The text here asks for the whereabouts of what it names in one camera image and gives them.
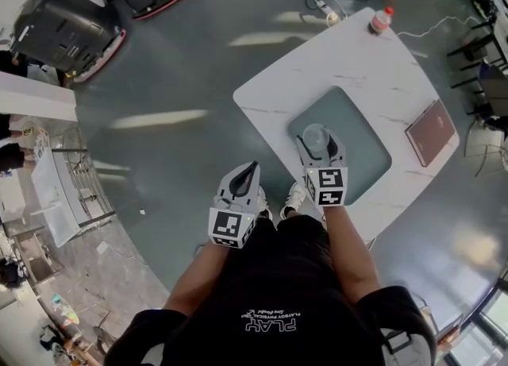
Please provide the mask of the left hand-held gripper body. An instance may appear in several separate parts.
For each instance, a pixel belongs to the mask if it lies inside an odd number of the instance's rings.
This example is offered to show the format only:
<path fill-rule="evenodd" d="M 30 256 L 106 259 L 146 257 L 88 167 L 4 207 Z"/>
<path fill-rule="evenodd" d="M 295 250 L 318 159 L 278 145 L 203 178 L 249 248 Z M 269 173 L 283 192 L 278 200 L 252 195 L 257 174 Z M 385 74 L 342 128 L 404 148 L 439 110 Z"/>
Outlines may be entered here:
<path fill-rule="evenodd" d="M 256 225 L 255 198 L 217 196 L 210 208 L 208 237 L 216 245 L 242 249 Z"/>

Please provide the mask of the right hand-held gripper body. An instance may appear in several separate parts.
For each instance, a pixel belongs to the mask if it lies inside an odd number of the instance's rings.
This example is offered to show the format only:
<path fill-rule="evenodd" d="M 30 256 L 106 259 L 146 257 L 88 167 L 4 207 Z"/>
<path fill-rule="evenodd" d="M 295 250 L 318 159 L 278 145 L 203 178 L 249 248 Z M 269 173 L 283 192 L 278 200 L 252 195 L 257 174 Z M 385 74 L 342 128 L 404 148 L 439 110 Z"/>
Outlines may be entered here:
<path fill-rule="evenodd" d="M 348 186 L 348 168 L 341 162 L 328 167 L 306 165 L 304 185 L 315 206 L 343 206 Z"/>

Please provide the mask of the clear plastic cup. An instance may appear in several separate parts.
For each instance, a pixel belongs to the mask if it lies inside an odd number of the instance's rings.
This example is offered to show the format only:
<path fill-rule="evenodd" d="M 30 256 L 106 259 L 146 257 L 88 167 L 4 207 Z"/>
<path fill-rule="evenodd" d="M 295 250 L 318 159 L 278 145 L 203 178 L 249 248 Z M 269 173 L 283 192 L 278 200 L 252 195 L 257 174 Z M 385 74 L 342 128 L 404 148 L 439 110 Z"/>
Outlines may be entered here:
<path fill-rule="evenodd" d="M 316 158 L 328 156 L 329 133 L 323 125 L 311 124 L 302 135 L 303 143 Z"/>

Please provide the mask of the grey-green table mat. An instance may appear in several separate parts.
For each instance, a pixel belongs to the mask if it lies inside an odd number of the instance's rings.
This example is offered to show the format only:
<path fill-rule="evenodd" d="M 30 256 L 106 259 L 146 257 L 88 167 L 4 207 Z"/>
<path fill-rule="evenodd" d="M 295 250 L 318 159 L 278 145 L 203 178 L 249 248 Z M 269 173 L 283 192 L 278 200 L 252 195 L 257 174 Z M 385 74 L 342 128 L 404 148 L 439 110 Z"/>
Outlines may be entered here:
<path fill-rule="evenodd" d="M 332 130 L 345 148 L 348 188 L 345 204 L 352 205 L 391 167 L 392 159 L 382 141 L 340 87 L 330 87 L 317 101 L 288 124 L 290 137 L 302 135 L 308 125 Z"/>

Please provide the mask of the person's left forearm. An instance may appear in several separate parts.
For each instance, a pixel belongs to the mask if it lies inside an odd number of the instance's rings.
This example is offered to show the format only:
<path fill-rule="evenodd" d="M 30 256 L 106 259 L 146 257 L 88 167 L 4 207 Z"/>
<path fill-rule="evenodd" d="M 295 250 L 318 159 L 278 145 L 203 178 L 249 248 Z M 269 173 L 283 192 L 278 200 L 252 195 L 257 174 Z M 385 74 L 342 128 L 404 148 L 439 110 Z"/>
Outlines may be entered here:
<path fill-rule="evenodd" d="M 207 242 L 179 277 L 163 310 L 173 310 L 190 317 L 214 289 L 229 252 L 228 247 Z"/>

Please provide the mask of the person's right forearm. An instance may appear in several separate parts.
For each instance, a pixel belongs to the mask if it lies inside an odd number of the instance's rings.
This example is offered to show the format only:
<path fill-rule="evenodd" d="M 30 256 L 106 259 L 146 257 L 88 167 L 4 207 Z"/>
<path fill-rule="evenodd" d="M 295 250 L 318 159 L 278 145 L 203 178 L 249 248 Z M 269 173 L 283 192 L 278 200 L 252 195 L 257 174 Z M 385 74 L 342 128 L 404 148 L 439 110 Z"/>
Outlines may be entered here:
<path fill-rule="evenodd" d="M 343 206 L 324 206 L 329 254 L 345 296 L 352 303 L 381 288 L 367 246 Z"/>

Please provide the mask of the person's left white shoe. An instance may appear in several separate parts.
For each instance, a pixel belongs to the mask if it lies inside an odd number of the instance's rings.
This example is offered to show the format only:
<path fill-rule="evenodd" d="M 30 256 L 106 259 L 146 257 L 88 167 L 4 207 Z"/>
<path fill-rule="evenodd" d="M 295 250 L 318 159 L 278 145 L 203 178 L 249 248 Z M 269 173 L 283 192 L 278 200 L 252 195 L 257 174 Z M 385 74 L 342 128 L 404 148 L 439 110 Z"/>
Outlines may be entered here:
<path fill-rule="evenodd" d="M 273 219 L 272 212 L 270 211 L 270 207 L 267 203 L 265 191 L 261 186 L 258 188 L 257 206 L 259 209 L 259 218 L 267 218 L 269 220 Z"/>

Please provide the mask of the person's white shoe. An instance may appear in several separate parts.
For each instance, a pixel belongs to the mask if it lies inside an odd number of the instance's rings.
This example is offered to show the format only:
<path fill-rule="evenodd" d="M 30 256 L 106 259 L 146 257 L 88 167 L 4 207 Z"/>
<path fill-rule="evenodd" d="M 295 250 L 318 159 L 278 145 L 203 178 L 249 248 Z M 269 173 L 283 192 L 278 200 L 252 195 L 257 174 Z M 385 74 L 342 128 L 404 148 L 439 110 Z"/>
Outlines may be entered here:
<path fill-rule="evenodd" d="M 261 186 L 258 188 L 257 206 L 259 209 L 259 218 L 267 218 L 269 220 L 273 219 L 272 212 L 270 211 L 270 207 L 267 203 L 265 191 Z"/>
<path fill-rule="evenodd" d="M 285 220 L 290 217 L 291 213 L 297 213 L 305 199 L 305 190 L 298 184 L 298 182 L 295 182 L 288 191 L 288 196 L 280 211 L 280 217 Z"/>

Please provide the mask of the person's right white shoe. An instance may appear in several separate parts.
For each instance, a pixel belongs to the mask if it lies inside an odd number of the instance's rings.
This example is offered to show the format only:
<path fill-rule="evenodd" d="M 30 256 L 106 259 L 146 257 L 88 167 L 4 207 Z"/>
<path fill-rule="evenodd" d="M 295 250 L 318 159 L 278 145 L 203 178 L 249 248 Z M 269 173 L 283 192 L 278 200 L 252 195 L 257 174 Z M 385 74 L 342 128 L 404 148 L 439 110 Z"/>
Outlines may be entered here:
<path fill-rule="evenodd" d="M 288 196 L 280 211 L 280 217 L 285 220 L 290 217 L 291 213 L 297 213 L 305 199 L 305 190 L 298 184 L 298 182 L 295 182 L 288 191 Z"/>

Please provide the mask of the person's black printed shirt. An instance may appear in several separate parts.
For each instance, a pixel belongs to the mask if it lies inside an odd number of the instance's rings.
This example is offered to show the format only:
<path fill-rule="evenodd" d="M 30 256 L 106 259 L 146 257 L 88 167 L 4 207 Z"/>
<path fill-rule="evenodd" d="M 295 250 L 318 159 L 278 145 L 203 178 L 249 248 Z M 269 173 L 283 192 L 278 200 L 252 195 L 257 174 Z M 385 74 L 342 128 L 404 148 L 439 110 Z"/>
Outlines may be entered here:
<path fill-rule="evenodd" d="M 138 313 L 104 366 L 433 366 L 436 342 L 407 289 L 350 302 L 321 223 L 259 221 L 190 316 Z"/>

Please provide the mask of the white marble table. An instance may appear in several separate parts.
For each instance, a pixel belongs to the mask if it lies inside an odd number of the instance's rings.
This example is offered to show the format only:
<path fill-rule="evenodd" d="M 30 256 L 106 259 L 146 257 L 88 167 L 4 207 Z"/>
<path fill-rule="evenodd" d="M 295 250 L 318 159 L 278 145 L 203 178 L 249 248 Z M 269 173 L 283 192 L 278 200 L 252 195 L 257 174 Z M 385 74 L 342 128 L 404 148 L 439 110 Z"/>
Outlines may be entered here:
<path fill-rule="evenodd" d="M 235 103 L 256 127 L 290 174 L 303 168 L 287 123 L 330 87 L 340 87 L 366 117 L 387 151 L 387 173 L 348 208 L 360 236 L 381 234 L 433 181 L 459 146 L 454 135 L 423 167 L 407 136 L 438 93 L 395 32 L 368 31 L 374 16 L 365 8 L 274 62 L 239 87 Z"/>

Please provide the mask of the brown hardcover book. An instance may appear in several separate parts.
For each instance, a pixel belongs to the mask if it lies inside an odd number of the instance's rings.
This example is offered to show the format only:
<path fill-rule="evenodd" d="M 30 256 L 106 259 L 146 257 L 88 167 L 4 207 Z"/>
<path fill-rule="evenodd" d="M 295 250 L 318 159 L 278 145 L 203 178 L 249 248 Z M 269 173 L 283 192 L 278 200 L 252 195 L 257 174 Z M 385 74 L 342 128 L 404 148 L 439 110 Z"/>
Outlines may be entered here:
<path fill-rule="evenodd" d="M 433 103 L 406 129 L 422 167 L 428 167 L 456 133 L 441 100 Z"/>

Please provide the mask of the red-capped drink bottle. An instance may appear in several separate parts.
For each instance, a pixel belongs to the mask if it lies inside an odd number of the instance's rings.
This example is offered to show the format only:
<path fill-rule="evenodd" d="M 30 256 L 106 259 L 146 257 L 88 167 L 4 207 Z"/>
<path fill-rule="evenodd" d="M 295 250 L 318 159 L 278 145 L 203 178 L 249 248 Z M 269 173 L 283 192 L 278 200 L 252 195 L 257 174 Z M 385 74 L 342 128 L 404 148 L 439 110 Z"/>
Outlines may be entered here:
<path fill-rule="evenodd" d="M 376 11 L 368 25 L 370 32 L 375 35 L 385 32 L 391 26 L 393 15 L 394 9 L 389 6 Z"/>

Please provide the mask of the white power strip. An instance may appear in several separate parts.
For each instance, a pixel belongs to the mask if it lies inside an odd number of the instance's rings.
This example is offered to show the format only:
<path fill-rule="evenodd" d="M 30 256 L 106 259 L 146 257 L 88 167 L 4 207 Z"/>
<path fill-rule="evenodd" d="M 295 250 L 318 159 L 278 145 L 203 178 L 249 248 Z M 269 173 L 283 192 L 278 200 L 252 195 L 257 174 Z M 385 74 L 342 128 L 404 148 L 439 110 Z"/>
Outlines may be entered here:
<path fill-rule="evenodd" d="M 314 0 L 314 2 L 317 8 L 325 15 L 325 23 L 328 27 L 332 27 L 342 21 L 340 14 L 328 4 L 328 2 L 335 2 L 339 6 L 339 9 L 342 10 L 338 0 Z"/>

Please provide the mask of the dark office chair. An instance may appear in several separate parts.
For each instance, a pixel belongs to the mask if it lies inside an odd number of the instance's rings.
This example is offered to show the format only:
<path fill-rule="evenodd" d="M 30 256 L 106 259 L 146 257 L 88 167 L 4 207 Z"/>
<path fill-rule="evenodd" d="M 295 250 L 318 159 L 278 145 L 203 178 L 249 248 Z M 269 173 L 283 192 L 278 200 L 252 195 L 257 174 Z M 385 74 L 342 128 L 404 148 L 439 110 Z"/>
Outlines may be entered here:
<path fill-rule="evenodd" d="M 482 113 L 508 117 L 508 76 L 495 65 L 483 63 L 478 74 L 483 91 L 484 103 L 479 106 Z"/>

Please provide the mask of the white counter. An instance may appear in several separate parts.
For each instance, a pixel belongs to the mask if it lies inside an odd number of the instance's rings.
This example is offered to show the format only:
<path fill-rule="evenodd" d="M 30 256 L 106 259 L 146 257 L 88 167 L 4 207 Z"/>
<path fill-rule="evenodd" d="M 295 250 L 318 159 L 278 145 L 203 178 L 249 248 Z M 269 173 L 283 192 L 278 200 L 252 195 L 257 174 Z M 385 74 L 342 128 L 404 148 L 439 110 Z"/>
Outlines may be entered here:
<path fill-rule="evenodd" d="M 77 121 L 72 90 L 0 71 L 0 113 Z"/>

